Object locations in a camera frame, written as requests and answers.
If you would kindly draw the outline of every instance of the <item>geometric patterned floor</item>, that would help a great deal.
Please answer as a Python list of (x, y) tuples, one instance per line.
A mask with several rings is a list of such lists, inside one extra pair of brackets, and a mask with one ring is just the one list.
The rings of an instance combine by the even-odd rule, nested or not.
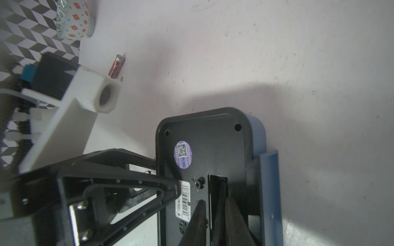
[[(80, 42), (56, 35), (57, 4), (54, 0), (0, 0), (0, 48), (21, 65), (38, 64), (45, 52), (78, 63)], [(0, 65), (0, 83), (8, 76)], [(9, 122), (6, 131), (16, 130), (16, 124)], [(16, 143), (3, 140), (0, 148), (0, 165), (6, 165), (15, 154)]]

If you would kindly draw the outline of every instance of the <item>rectangular slot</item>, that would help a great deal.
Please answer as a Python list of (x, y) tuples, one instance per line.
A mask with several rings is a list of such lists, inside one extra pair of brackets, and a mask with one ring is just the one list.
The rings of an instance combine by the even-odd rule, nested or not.
[(224, 237), (224, 232), (225, 232), (225, 216), (224, 216), (224, 201), (226, 197), (228, 196), (228, 185), (227, 185), (227, 177), (225, 176), (219, 176), (219, 175), (208, 175), (208, 199), (209, 199), (209, 230), (210, 230), (210, 241), (212, 243), (212, 240), (214, 240), (214, 228), (215, 228), (215, 220), (216, 223), (218, 222), (217, 220), (219, 219), (220, 221), (220, 232), (219, 237), (216, 238), (216, 245), (225, 245), (225, 237)]

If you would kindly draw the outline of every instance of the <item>blue component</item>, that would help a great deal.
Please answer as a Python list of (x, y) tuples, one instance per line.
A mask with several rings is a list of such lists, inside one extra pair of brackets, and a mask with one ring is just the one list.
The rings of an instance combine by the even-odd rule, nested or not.
[(245, 114), (252, 127), (253, 158), (267, 152), (266, 130), (261, 121), (249, 114)]
[(23, 68), (23, 72), (19, 77), (21, 79), (26, 80), (27, 82), (31, 83), (33, 81), (33, 77), (34, 77), (36, 70), (37, 70), (37, 67), (34, 66), (33, 64), (26, 65)]
[(262, 234), (266, 246), (283, 246), (278, 151), (260, 155)]

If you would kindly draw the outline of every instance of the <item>blue edge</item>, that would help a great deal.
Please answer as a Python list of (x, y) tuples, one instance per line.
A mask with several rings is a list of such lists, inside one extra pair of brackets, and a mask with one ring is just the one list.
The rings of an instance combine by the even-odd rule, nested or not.
[(245, 114), (252, 127), (253, 158), (260, 158), (261, 220), (265, 246), (283, 246), (278, 151), (267, 153), (266, 131), (259, 119)]

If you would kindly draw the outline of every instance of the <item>qr code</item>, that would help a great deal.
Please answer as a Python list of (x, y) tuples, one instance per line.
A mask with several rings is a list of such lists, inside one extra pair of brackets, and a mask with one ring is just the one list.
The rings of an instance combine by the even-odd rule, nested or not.
[(188, 151), (186, 149), (186, 143), (183, 144), (178, 144), (178, 157), (187, 157), (188, 156)]

